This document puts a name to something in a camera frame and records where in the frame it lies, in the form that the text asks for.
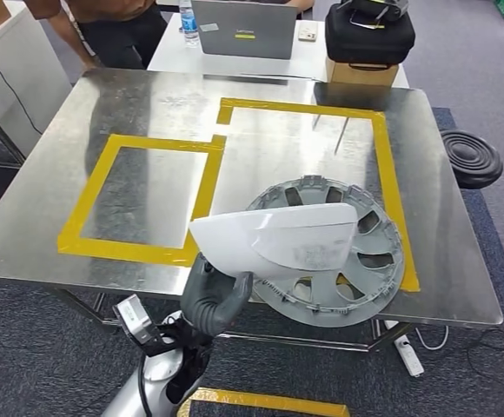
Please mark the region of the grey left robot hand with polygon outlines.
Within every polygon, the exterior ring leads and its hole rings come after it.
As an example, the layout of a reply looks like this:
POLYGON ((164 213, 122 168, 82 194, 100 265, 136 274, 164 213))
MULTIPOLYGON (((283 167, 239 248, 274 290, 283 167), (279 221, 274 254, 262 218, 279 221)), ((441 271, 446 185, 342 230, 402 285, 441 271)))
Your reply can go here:
POLYGON ((230 328, 250 298, 254 281, 252 272, 225 275, 199 253, 180 299, 184 318, 203 334, 212 337, 230 328))

